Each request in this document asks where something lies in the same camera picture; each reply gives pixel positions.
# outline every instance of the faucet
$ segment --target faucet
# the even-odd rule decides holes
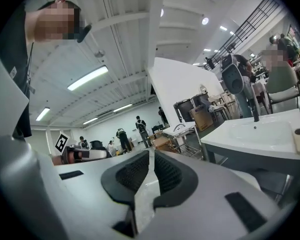
[[[249,103],[250,103],[250,106],[251,106],[254,121],[258,122],[259,121],[259,113],[258,113],[258,110],[257,110],[255,100],[252,98],[252,99],[249,100]]]

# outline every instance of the ceiling light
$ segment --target ceiling light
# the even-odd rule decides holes
[[[79,86],[82,86],[83,84],[85,84],[86,82],[88,82],[104,73],[107,73],[107,72],[108,72],[107,67],[102,66],[102,67],[96,69],[95,71],[92,71],[91,73],[85,75],[84,77],[80,78],[78,81],[75,81],[73,84],[68,86],[68,89],[70,91],[73,91],[73,90],[77,89]]]
[[[128,108],[128,107],[131,107],[131,106],[132,106],[132,104],[129,104],[129,105],[126,105],[126,106],[120,107],[120,108],[118,108],[118,109],[114,110],[113,112],[117,112],[117,111],[119,111],[119,110],[123,110],[123,109],[125,109],[125,108]]]
[[[91,122],[93,122],[93,121],[96,121],[97,119],[98,119],[97,117],[92,118],[92,119],[90,119],[89,121],[84,122],[83,125],[89,124],[89,123],[91,123]]]
[[[204,18],[204,19],[202,20],[202,25],[207,25],[208,22],[209,22],[209,19],[208,19],[208,18]]]
[[[36,121],[40,121],[46,115],[46,113],[49,112],[49,110],[49,107],[45,107],[44,110],[40,113],[40,115],[36,118]]]

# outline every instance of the ceiling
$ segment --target ceiling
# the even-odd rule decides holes
[[[35,11],[51,0],[26,0]],[[30,65],[30,123],[82,127],[122,106],[151,102],[147,69],[155,57],[203,63],[230,37],[261,0],[70,0],[79,5],[92,30],[82,43],[34,44]],[[209,18],[207,25],[202,19]],[[222,31],[219,26],[228,28]],[[203,54],[203,49],[211,53]],[[98,51],[105,56],[98,58]],[[106,65],[103,74],[74,91],[67,87]],[[44,109],[49,113],[37,122]]]

